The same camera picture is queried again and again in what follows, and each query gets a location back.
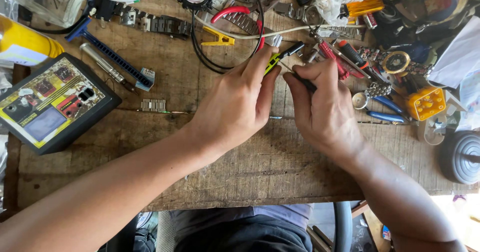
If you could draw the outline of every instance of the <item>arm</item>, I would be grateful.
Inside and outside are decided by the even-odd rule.
[[[242,144],[268,120],[276,47],[216,78],[190,123],[95,169],[0,224],[0,251],[95,251],[167,187]]]
[[[338,81],[336,68],[331,60],[293,67],[318,87],[313,95],[284,74],[302,136],[353,176],[372,211],[392,232],[396,251],[464,251],[428,193],[361,135],[350,91]]]

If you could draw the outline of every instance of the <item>hand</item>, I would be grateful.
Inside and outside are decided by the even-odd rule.
[[[268,60],[278,49],[265,46],[215,79],[192,121],[186,125],[194,141],[213,148],[221,156],[265,126],[281,68],[274,67],[265,77],[264,73]]]
[[[350,90],[338,80],[337,64],[328,59],[292,69],[317,86],[311,95],[291,73],[283,74],[303,138],[337,163],[350,161],[363,148],[364,138],[353,114]]]

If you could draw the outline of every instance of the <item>wooden workbench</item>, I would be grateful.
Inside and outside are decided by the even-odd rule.
[[[295,0],[282,1],[296,4]],[[182,9],[176,0],[141,0],[134,6],[154,15],[165,14],[191,20],[191,14]],[[273,30],[301,24],[274,12],[268,12],[265,19],[266,27]],[[88,28],[137,69],[146,67],[155,71],[155,84],[150,92],[141,91],[141,96],[137,97],[114,83],[114,90],[122,97],[123,103],[63,152],[39,157],[10,135],[5,207],[11,212],[33,204],[103,163],[170,135],[192,118],[199,101],[205,96],[213,79],[218,77],[201,65],[189,40],[143,33],[121,26],[117,17],[112,19],[106,29],[100,27],[98,20],[90,23]],[[198,36],[205,41],[213,39],[210,35]],[[298,40],[313,42],[306,31],[286,33],[283,36],[281,50]],[[81,58],[100,77],[107,79],[105,72],[78,50],[81,43],[85,42],[84,39],[77,38],[68,44],[62,36],[54,37],[63,44],[66,51]],[[246,59],[255,43],[255,40],[237,39],[234,47],[203,49],[215,62],[229,66]],[[366,45],[366,42],[355,41],[354,44]],[[291,56],[284,62],[289,66],[301,63],[296,56]],[[118,71],[134,82],[125,72],[120,69]],[[365,89],[368,82],[350,77],[346,84],[358,91]],[[277,79],[275,86],[271,116],[283,117],[282,119],[270,119],[247,142],[217,162],[179,180],[146,206],[145,210],[363,199],[363,194],[353,179],[312,149],[301,137],[293,120],[290,90],[282,77]],[[167,110],[184,113],[137,111],[143,98],[165,99]],[[370,105],[369,108],[388,111],[379,103]],[[356,115],[361,131],[375,148],[430,194],[478,193],[478,184],[454,184],[441,175],[435,162],[436,148],[417,140],[415,126],[381,124],[361,111],[357,111]],[[162,154],[158,154],[158,159],[162,159]]]

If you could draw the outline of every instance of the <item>watch face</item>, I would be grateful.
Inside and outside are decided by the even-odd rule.
[[[410,63],[410,56],[406,52],[394,51],[383,60],[383,68],[387,73],[400,73]]]

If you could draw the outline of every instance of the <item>person's left hand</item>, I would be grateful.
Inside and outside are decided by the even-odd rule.
[[[265,77],[265,68],[279,48],[265,46],[252,58],[215,79],[195,116],[184,129],[200,148],[220,155],[242,144],[268,121],[276,66]]]

